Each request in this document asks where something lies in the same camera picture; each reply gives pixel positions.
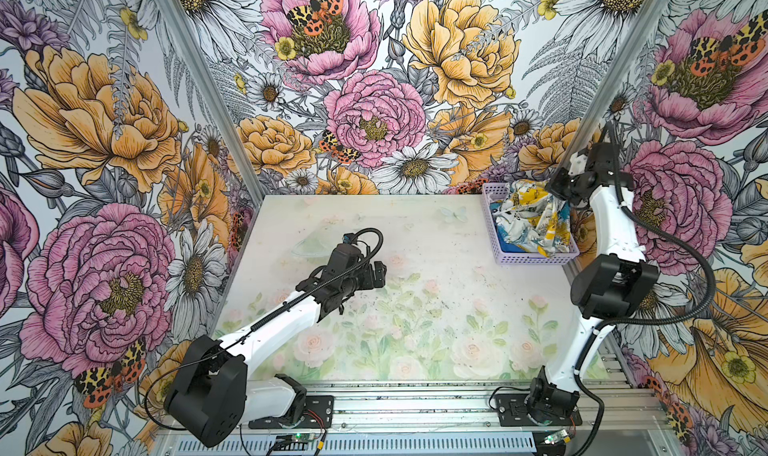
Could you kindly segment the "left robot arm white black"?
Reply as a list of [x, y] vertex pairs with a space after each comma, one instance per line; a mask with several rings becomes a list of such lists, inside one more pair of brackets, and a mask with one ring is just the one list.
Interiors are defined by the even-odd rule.
[[292, 338], [341, 313], [356, 292], [384, 287], [387, 268], [375, 258], [379, 250], [347, 235], [328, 262], [273, 310], [218, 339], [193, 340], [180, 366], [168, 374], [172, 381], [163, 409], [177, 429], [214, 447], [240, 425], [298, 424], [308, 411], [301, 383], [277, 374], [250, 384], [249, 376]]

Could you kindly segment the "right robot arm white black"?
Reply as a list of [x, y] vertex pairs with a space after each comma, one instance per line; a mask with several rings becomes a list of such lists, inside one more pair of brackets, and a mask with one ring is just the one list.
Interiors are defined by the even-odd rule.
[[630, 174], [619, 170], [610, 143], [581, 151], [571, 169], [558, 170], [547, 189], [572, 205], [589, 204], [595, 220], [596, 256], [571, 284], [571, 303], [580, 316], [570, 345], [540, 369], [525, 400], [529, 418], [540, 425], [570, 420], [585, 393], [577, 380], [615, 321], [634, 314], [659, 276], [659, 270], [646, 261], [635, 224], [623, 213], [632, 202], [634, 183]]

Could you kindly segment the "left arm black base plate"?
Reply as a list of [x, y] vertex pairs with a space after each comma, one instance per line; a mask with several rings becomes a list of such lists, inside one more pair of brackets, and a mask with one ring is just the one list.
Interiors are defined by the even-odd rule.
[[335, 398], [331, 395], [306, 396], [294, 403], [288, 413], [280, 417], [251, 420], [251, 430], [329, 429], [332, 426]]

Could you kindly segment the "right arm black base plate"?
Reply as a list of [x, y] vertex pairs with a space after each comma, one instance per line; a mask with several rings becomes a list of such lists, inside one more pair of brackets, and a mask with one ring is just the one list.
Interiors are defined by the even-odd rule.
[[545, 409], [529, 408], [527, 394], [497, 393], [491, 397], [490, 406], [495, 410], [502, 427], [523, 426], [581, 426], [583, 419], [577, 409], [570, 416], [556, 415]]

